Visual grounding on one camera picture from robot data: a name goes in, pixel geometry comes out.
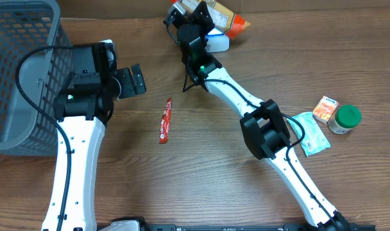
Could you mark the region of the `spaghetti pack orange ends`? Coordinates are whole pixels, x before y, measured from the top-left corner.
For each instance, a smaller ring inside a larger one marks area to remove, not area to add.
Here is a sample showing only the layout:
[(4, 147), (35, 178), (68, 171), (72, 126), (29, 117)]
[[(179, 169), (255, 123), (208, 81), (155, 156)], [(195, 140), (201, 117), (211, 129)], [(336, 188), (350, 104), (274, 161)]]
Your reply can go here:
[(172, 3), (178, 3), (188, 13), (192, 13), (202, 1), (206, 2), (215, 27), (229, 39), (234, 39), (251, 26), (249, 21), (216, 0), (171, 0)]

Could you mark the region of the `red chocolate bar wrapper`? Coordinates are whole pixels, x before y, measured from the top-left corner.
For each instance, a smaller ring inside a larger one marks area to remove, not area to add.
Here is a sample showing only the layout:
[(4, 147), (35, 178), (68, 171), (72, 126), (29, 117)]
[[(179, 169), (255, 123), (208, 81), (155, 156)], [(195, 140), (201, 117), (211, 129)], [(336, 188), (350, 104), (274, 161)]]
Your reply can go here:
[(166, 101), (162, 120), (160, 124), (160, 144), (165, 144), (168, 141), (169, 127), (171, 122), (171, 98)]

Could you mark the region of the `orange tissue pack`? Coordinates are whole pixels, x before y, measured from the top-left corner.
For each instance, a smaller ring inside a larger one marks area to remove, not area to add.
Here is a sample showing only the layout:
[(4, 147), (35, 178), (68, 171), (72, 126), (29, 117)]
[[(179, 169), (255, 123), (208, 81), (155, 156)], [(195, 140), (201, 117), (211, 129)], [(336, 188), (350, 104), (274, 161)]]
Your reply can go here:
[(321, 123), (327, 124), (328, 120), (331, 118), (338, 105), (338, 101), (327, 96), (323, 96), (313, 109), (312, 115)]

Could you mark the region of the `teal tissue pack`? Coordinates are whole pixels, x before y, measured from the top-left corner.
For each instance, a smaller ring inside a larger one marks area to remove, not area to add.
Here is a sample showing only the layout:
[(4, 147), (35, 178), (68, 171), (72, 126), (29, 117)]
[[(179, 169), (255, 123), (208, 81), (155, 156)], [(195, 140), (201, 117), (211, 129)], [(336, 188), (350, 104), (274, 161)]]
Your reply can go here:
[(307, 157), (331, 148), (329, 141), (313, 118), (312, 112), (303, 112), (292, 118), (299, 122), (305, 131), (305, 136), (300, 145)]

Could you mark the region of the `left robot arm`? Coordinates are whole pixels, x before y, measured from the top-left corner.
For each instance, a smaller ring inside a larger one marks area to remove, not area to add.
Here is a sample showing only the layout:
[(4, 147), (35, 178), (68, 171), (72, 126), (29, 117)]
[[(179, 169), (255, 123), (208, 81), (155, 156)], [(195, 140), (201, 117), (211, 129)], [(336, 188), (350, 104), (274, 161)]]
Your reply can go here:
[(62, 230), (96, 230), (96, 169), (106, 125), (98, 118), (87, 120), (84, 115), (66, 117), (59, 125), (69, 139), (72, 153), (67, 155), (64, 138), (58, 134), (53, 192), (41, 229), (56, 230), (62, 218)]

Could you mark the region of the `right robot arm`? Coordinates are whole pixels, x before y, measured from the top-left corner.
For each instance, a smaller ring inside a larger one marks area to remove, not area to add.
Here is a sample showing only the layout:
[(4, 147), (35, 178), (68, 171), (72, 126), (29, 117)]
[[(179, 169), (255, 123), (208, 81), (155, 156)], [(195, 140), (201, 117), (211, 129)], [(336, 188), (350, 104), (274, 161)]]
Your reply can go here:
[(298, 160), (285, 123), (289, 116), (272, 99), (263, 101), (242, 88), (207, 52), (207, 35), (215, 27), (207, 3), (200, 1), (189, 13), (175, 2), (164, 24), (177, 29), (173, 40), (182, 52), (185, 81), (217, 96), (240, 117), (247, 148), (280, 175), (300, 205), (309, 230), (351, 230), (347, 219), (322, 195)]

